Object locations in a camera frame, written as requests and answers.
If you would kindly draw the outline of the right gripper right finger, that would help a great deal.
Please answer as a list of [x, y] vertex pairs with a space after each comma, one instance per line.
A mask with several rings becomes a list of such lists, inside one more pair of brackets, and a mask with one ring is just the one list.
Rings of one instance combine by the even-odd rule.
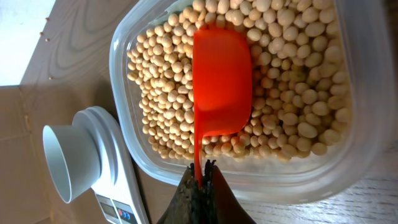
[[249, 224], [255, 221], [242, 208], [215, 160], [207, 160], [203, 177], [205, 223]]

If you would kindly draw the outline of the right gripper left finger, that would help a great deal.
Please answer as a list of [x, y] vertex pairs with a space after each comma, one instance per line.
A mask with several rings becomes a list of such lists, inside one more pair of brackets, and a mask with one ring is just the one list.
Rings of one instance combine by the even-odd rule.
[[169, 206], [157, 223], [200, 223], [200, 199], [193, 166], [188, 166]]

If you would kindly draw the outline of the red plastic measuring scoop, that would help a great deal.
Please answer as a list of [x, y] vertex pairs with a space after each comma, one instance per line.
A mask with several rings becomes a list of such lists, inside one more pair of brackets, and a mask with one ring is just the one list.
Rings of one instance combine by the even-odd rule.
[[194, 33], [193, 97], [194, 177], [201, 183], [203, 137], [236, 133], [251, 113], [251, 54], [241, 34], [223, 29]]

